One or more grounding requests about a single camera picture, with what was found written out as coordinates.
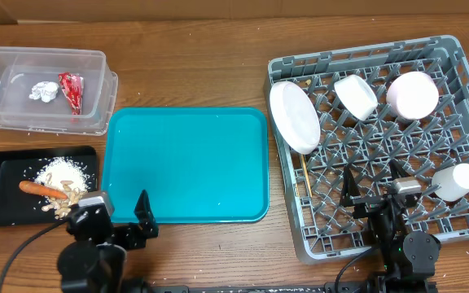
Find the black tray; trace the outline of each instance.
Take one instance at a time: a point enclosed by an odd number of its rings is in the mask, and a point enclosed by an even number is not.
[[[33,180],[34,175],[49,162],[45,158],[69,157],[86,165],[90,175],[88,191],[97,190],[98,159],[91,146],[76,146],[26,151],[0,151],[0,226],[52,223],[54,211],[43,212],[45,198],[29,195],[19,189],[23,180]]]

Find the carrot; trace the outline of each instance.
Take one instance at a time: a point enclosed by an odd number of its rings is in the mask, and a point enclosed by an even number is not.
[[[23,192],[30,193],[32,195],[44,195],[55,199],[68,198],[68,196],[63,191],[55,190],[53,188],[42,186],[41,184],[30,181],[20,182],[20,189]]]

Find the white container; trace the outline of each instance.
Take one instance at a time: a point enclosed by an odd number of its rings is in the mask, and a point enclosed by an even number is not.
[[[462,198],[469,192],[469,164],[457,164],[436,172],[432,185],[441,187],[436,191],[436,195],[447,202]]]
[[[361,121],[366,120],[378,106],[374,91],[357,75],[337,81],[334,91],[347,110]]]
[[[321,130],[307,94],[290,81],[279,81],[270,89],[269,104],[274,123],[287,144],[300,154],[310,154],[319,144]]]
[[[437,106],[439,90],[424,72],[408,72],[398,77],[388,88],[387,103],[399,116],[408,120],[422,119]]]
[[[72,115],[61,90],[49,103],[28,98],[38,82],[59,83],[63,72],[84,78],[81,115]],[[103,135],[117,86],[118,77],[101,51],[0,47],[0,128]]]

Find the clear plastic container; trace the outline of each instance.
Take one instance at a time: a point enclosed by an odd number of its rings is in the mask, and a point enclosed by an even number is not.
[[[84,78],[80,115],[72,115],[61,89],[49,103],[28,98],[41,81],[59,84],[59,74]],[[0,128],[103,135],[115,106],[117,75],[95,50],[0,47]]]

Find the white cup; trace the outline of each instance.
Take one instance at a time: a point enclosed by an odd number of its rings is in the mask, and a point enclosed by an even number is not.
[[[436,172],[432,185],[441,188],[436,195],[447,202],[454,202],[469,192],[469,164],[462,163]]]
[[[408,72],[398,77],[388,88],[387,103],[393,111],[408,120],[424,118],[437,106],[439,90],[424,72]]]
[[[337,81],[334,91],[350,114],[361,121],[366,120],[378,106],[374,91],[357,75]]]

